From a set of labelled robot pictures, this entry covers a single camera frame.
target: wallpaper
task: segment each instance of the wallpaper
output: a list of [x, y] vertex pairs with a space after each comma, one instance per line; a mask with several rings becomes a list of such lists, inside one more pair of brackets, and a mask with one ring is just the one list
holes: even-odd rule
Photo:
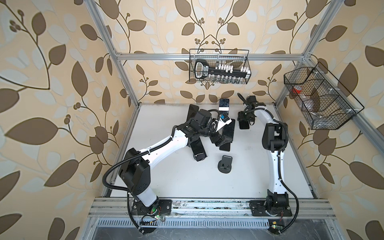
[[284, 86], [283, 75], [294, 67], [292, 61], [251, 61], [248, 84], [220, 84], [189, 79], [185, 61], [124, 61], [129, 80], [142, 103], [216, 103], [229, 98], [241, 103], [237, 96], [256, 95], [257, 100], [272, 103]]
[[96, 0], [122, 53], [302, 53], [327, 0]]
[[346, 3], [312, 58], [328, 66], [365, 106], [363, 116], [384, 135], [384, 1]]
[[0, 239], [76, 239], [133, 106], [80, 1], [0, 0], [0, 51]]
[[[346, 0], [312, 55], [364, 104], [360, 114], [382, 133], [383, 7], [379, 0]], [[330, 201], [344, 234], [351, 240], [384, 239], [383, 156], [352, 121], [335, 131], [310, 130], [290, 97], [280, 113], [316, 190]]]

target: black metal mesh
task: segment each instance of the black metal mesh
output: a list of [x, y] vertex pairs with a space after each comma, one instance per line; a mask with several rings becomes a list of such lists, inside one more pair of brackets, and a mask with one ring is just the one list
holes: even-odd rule
[[[189, 50], [189, 79], [190, 82], [195, 80], [210, 83], [232, 83], [247, 84], [251, 77], [251, 70], [248, 61], [248, 50], [230, 50], [222, 49], [221, 52], [215, 52], [215, 49], [190, 49]], [[202, 61], [209, 66], [208, 76], [198, 78], [202, 75], [201, 71], [196, 71], [196, 62]], [[221, 73], [214, 72], [223, 66]]]
[[298, 68], [284, 74], [284, 84], [311, 129], [336, 130], [364, 106], [352, 107], [341, 96], [340, 89], [334, 88], [321, 73], [317, 66]]

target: white tabletop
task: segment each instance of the white tabletop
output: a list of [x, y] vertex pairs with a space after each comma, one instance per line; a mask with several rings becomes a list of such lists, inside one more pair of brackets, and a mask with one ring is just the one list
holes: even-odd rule
[[[146, 148], [171, 134], [174, 125], [186, 121], [189, 105], [141, 106], [127, 150]], [[216, 105], [200, 105], [200, 109], [218, 109]], [[237, 120], [242, 105], [230, 105], [229, 116]], [[272, 105], [268, 106], [277, 118]], [[248, 130], [240, 130], [238, 121], [231, 151], [220, 151], [208, 137], [201, 137], [207, 158], [197, 162], [192, 150], [184, 147], [163, 159], [151, 170], [153, 191], [159, 197], [174, 198], [265, 198], [269, 185], [269, 164], [266, 150], [262, 147], [265, 126], [256, 118]], [[223, 155], [233, 157], [232, 169], [221, 173], [217, 164]], [[286, 185], [299, 198], [313, 198], [291, 146], [284, 155]], [[118, 176], [115, 185], [124, 186]], [[111, 197], [126, 197], [121, 190], [112, 190]]]

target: black mounting plate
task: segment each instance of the black mounting plate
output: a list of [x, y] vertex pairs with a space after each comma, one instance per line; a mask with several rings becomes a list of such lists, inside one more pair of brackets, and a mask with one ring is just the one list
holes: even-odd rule
[[[160, 215], [170, 215], [171, 208], [172, 208], [172, 200], [168, 199], [160, 199], [159, 200], [159, 207], [161, 208]], [[138, 216], [141, 215], [147, 215], [147, 212], [145, 211], [146, 207], [143, 205], [141, 201], [134, 202], [131, 210], [137, 210]]]
[[[252, 216], [254, 217], [270, 217], [271, 215], [268, 215], [265, 212], [265, 206], [264, 206], [265, 200], [251, 200], [249, 201], [249, 207], [251, 208]], [[281, 212], [283, 211], [283, 217], [291, 217], [292, 211], [291, 209], [287, 208], [279, 208], [276, 209], [275, 212]]]

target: black wire basket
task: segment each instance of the black wire basket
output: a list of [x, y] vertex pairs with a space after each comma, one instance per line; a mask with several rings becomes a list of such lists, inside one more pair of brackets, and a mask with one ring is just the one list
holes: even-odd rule
[[189, 81], [247, 84], [251, 77], [249, 50], [190, 49]]
[[[337, 86], [324, 74], [331, 74]], [[321, 62], [284, 74], [284, 85], [312, 130], [336, 130], [364, 109], [361, 102]]]

